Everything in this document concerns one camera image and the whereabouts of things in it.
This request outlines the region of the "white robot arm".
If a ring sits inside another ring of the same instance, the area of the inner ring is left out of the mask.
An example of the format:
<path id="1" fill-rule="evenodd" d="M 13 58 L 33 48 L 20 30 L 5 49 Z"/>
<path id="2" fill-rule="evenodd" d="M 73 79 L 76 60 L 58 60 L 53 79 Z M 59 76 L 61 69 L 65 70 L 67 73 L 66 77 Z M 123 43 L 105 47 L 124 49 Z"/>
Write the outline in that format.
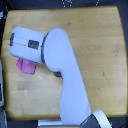
<path id="1" fill-rule="evenodd" d="M 86 89 L 67 33 L 53 28 L 47 35 L 23 27 L 12 30 L 9 54 L 43 65 L 63 79 L 60 118 L 63 125 L 112 128 L 101 110 L 91 112 Z"/>

